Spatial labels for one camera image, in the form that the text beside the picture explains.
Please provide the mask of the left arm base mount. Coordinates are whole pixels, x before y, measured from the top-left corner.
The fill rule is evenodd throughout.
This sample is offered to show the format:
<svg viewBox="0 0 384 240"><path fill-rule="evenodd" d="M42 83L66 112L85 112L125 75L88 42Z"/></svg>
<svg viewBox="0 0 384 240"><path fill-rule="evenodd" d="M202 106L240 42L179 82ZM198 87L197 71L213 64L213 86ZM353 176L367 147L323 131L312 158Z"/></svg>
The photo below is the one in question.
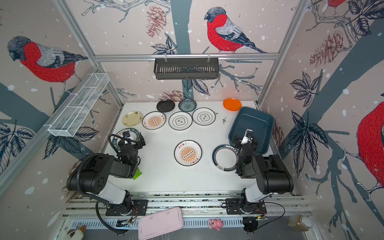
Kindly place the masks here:
<svg viewBox="0 0 384 240"><path fill-rule="evenodd" d="M108 205L106 216L125 217L125 216L145 216L148 200L128 200L120 205Z"/></svg>

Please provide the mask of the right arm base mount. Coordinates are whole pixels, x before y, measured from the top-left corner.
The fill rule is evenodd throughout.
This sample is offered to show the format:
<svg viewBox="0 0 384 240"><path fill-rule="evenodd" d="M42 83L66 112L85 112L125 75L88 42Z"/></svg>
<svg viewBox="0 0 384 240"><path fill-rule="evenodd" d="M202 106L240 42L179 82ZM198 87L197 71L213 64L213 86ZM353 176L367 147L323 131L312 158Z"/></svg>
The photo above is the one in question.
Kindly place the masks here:
<svg viewBox="0 0 384 240"><path fill-rule="evenodd" d="M228 215L265 215L267 213L264 202L249 203L240 198L228 198L224 205Z"/></svg>

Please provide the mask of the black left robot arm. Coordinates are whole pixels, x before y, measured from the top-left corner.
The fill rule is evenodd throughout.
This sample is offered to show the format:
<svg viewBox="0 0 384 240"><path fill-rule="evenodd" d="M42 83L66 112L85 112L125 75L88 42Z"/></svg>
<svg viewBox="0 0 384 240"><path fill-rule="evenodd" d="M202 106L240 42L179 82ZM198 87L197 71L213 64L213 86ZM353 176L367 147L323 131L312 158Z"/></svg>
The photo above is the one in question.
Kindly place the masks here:
<svg viewBox="0 0 384 240"><path fill-rule="evenodd" d="M133 200L129 191L117 187L109 177L136 180L142 174L138 151L146 145L145 139L138 133L134 140L126 131L122 136L110 134L109 144L117 155L97 153L83 158L70 174L67 189L103 203L108 217L144 216L148 201Z"/></svg>

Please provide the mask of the white plate orange sunburst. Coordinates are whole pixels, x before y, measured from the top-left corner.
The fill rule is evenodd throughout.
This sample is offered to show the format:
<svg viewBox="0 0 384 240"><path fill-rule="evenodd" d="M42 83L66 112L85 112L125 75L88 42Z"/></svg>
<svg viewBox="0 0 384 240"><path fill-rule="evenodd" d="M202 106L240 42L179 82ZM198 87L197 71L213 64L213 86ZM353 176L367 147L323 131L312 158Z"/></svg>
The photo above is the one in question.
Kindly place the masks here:
<svg viewBox="0 0 384 240"><path fill-rule="evenodd" d="M185 140L177 144L174 150L174 158L178 164L190 167L197 164L202 158L201 146L192 140Z"/></svg>

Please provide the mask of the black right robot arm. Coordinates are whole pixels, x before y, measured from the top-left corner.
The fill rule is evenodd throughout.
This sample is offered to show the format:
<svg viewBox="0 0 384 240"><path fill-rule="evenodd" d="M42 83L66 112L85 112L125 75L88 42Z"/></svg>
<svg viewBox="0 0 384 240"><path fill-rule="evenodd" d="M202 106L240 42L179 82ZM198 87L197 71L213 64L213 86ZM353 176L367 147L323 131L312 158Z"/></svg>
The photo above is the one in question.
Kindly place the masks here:
<svg viewBox="0 0 384 240"><path fill-rule="evenodd" d="M237 140L239 150L236 173L242 179L255 179L256 183L244 188L240 196L240 209L246 214L260 211L264 199L274 194L285 194L294 189L293 178L279 155L255 154L255 140Z"/></svg>

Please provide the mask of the white plate cloud emblem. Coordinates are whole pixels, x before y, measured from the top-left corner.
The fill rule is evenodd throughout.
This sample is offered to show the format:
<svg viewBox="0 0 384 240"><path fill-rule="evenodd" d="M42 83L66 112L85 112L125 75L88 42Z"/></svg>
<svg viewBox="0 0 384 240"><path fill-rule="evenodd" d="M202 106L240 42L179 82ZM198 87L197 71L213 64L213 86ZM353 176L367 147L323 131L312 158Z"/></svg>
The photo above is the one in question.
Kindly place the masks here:
<svg viewBox="0 0 384 240"><path fill-rule="evenodd" d="M216 114L209 108L198 108L193 112L193 121L200 126L209 126L216 120Z"/></svg>
<svg viewBox="0 0 384 240"><path fill-rule="evenodd" d="M176 131L186 130L192 123L192 116L186 112L176 112L169 118L169 126Z"/></svg>

